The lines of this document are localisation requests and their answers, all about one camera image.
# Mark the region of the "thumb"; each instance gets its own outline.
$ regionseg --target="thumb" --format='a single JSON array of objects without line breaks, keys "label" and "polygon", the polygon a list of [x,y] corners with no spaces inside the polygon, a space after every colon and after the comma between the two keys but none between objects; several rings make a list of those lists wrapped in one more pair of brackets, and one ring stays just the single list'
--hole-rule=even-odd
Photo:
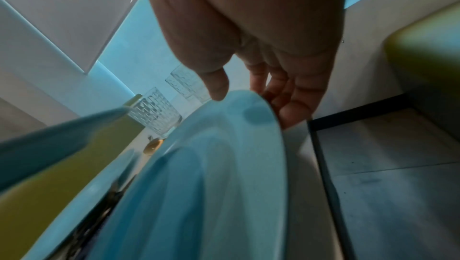
[{"label": "thumb", "polygon": [[229,91],[229,78],[223,68],[208,73],[198,73],[206,85],[209,95],[215,101],[221,101]]}]

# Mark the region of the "green surface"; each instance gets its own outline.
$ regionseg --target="green surface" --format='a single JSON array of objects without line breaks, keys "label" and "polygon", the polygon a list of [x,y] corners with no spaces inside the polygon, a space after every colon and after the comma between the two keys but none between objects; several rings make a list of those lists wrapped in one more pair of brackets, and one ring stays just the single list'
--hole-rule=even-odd
[{"label": "green surface", "polygon": [[[125,105],[131,105],[139,95]],[[127,115],[91,143],[0,196],[0,255],[20,259],[66,205],[144,129]]]},{"label": "green surface", "polygon": [[385,42],[392,65],[460,94],[460,2],[392,34]]}]

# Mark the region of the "textured drinking glass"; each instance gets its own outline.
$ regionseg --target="textured drinking glass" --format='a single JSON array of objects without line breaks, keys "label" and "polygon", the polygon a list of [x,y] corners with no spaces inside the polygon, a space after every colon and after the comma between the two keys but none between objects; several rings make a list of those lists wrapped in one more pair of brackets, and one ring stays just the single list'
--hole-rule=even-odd
[{"label": "textured drinking glass", "polygon": [[166,81],[176,92],[180,93],[184,98],[190,98],[193,93],[189,91],[185,86],[183,86],[180,82],[177,81],[172,75],[168,76]]},{"label": "textured drinking glass", "polygon": [[182,121],[182,116],[157,88],[140,98],[129,116],[160,136],[169,134]]},{"label": "textured drinking glass", "polygon": [[205,103],[211,99],[201,78],[184,65],[181,64],[176,67],[176,69],[171,72],[171,75],[186,89],[192,92],[200,100],[200,102]]}]

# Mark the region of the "hand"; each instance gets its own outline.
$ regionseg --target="hand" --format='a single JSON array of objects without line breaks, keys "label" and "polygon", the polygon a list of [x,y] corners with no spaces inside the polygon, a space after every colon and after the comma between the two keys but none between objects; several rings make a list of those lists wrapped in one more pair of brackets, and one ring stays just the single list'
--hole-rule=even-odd
[{"label": "hand", "polygon": [[345,0],[150,2],[171,50],[214,100],[228,92],[223,66],[236,54],[283,128],[311,118],[334,65]]}]

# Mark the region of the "dark trim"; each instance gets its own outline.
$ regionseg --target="dark trim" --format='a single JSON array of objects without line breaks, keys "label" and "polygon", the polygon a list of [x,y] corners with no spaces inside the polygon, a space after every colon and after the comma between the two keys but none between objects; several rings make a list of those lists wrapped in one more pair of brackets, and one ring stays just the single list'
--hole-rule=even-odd
[{"label": "dark trim", "polygon": [[318,134],[311,127],[311,122],[308,123],[308,128],[310,130],[311,142],[313,144],[313,150],[315,151],[316,160],[318,161],[318,166],[320,169],[322,182],[324,189],[326,190],[327,201],[329,207],[331,208],[332,218],[335,225],[335,230],[337,231],[340,246],[344,258],[346,260],[356,260],[355,251],[351,244],[350,236],[345,226],[345,221],[342,217],[342,209],[340,208],[340,200],[337,195],[334,184],[332,183],[331,176],[329,175],[329,170],[326,166],[326,160],[324,159],[324,154],[322,152],[320,140]]},{"label": "dark trim", "polygon": [[410,103],[406,95],[400,94],[388,99],[384,99],[382,101],[373,102],[351,110],[312,120],[309,122],[309,127],[312,131],[319,131],[338,125],[399,111],[408,107],[410,107]]}]

